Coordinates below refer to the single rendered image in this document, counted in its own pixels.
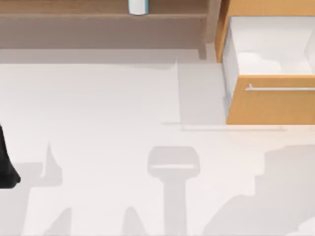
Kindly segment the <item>brown wooden open shelf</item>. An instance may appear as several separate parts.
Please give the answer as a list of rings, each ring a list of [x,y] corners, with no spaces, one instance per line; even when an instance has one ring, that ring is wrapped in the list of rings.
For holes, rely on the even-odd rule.
[[[206,58],[222,0],[0,0],[0,49],[194,49]]]

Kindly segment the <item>orange wooden cupboard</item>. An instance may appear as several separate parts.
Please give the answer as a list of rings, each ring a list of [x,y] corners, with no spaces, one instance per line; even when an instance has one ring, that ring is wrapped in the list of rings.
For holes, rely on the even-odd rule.
[[[315,0],[222,0],[214,41],[218,63],[232,16],[315,16]]]

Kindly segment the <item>white and teal bottle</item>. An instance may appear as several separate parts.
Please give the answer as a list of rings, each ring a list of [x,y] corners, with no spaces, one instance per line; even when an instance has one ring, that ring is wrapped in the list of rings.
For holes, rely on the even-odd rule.
[[[149,0],[127,0],[128,12],[131,15],[146,15],[149,13]]]

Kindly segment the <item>orange wooden drawer front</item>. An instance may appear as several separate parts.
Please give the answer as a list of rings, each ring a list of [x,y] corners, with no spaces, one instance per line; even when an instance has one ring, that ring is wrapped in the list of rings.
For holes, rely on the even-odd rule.
[[[239,75],[229,125],[315,125],[315,91],[245,91],[253,87],[315,87],[315,75]]]

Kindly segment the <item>white open drawer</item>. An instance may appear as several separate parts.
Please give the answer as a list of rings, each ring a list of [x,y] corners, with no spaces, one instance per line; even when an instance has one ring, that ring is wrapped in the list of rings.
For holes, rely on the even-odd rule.
[[[315,16],[231,17],[222,65],[227,115],[239,75],[315,75]]]

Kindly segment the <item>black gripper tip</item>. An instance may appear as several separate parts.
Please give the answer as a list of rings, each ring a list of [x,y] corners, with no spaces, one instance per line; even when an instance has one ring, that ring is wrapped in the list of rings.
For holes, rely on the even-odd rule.
[[[3,129],[0,125],[0,189],[12,189],[20,182],[21,177],[7,153]]]

